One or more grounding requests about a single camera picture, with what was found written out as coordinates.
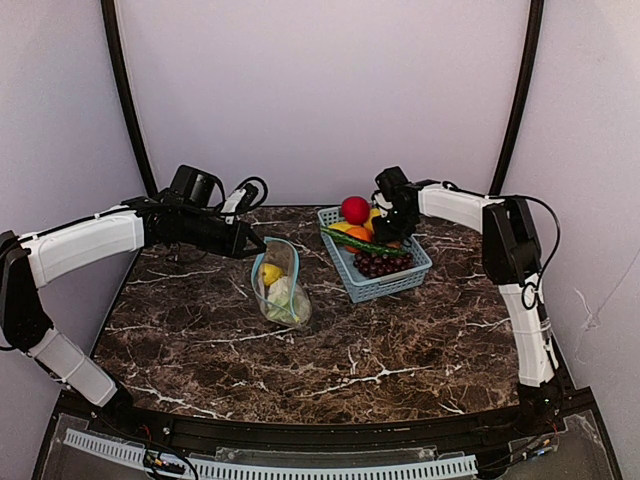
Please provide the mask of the yellow toy banana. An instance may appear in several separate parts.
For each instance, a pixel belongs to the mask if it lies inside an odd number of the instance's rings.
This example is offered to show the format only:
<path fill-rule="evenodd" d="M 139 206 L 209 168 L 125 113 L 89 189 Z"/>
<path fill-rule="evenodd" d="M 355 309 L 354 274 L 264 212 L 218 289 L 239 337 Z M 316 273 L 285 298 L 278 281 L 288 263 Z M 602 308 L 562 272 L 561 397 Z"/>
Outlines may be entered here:
<path fill-rule="evenodd" d="M 262 263 L 259 267 L 259 275 L 263 284 L 266 287 L 270 287 L 272 284 L 274 284 L 284 276 L 284 271 L 282 268 L 276 265 L 270 263 Z"/>

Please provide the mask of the clear zip top bag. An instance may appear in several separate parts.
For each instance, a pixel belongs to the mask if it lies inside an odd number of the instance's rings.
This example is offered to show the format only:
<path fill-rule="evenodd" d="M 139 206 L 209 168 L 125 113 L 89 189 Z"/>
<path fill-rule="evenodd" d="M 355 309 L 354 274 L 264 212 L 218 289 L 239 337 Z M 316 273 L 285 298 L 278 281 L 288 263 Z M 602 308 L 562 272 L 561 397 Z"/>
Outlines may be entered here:
<path fill-rule="evenodd" d="M 300 280 L 300 258 L 292 243 L 265 237 L 266 250 L 251 272 L 251 286 L 263 317 L 281 326 L 300 329 L 312 314 L 311 301 Z"/>

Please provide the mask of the white toy cauliflower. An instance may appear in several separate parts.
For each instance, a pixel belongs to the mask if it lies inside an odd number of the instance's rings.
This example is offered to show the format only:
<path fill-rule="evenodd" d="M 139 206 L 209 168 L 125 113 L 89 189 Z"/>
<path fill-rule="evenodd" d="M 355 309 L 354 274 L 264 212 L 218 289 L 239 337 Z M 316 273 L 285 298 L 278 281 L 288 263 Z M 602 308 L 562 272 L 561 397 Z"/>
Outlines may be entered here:
<path fill-rule="evenodd" d="M 268 320 L 286 325 L 302 322 L 303 293 L 288 276 L 283 276 L 268 288 L 266 301 Z"/>

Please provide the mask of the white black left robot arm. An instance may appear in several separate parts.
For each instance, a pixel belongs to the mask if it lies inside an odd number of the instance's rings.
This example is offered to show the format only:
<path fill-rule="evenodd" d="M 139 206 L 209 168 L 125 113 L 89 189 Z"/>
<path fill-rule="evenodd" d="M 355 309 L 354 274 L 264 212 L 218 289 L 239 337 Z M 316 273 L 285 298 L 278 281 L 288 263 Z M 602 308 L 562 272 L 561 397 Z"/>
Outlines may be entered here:
<path fill-rule="evenodd" d="M 39 233 L 2 233 L 3 350 L 18 350 L 34 359 L 98 408 L 128 402 L 126 389 L 57 329 L 39 291 L 85 266 L 157 244 L 191 245 L 233 259 L 264 253 L 264 241 L 241 217 L 265 202 L 267 183 L 249 177 L 210 205 L 212 193 L 223 189 L 217 176 L 182 165 L 170 186 L 152 197 L 126 200 Z"/>

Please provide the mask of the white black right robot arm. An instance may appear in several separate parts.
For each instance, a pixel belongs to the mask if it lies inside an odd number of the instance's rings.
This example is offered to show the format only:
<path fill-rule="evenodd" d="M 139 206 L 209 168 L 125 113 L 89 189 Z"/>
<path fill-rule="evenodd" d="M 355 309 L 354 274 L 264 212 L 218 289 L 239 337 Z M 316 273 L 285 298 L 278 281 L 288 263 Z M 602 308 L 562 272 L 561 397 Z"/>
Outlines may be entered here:
<path fill-rule="evenodd" d="M 551 322 L 542 292 L 548 261 L 522 195 L 482 195 L 449 181 L 414 183 L 390 167 L 375 178 L 372 200 L 382 214 L 373 222 L 378 241 L 413 235 L 423 217 L 453 222 L 482 237 L 482 267 L 506 305 L 518 354 L 519 412 L 506 428 L 532 433 L 553 421 L 562 404 Z"/>

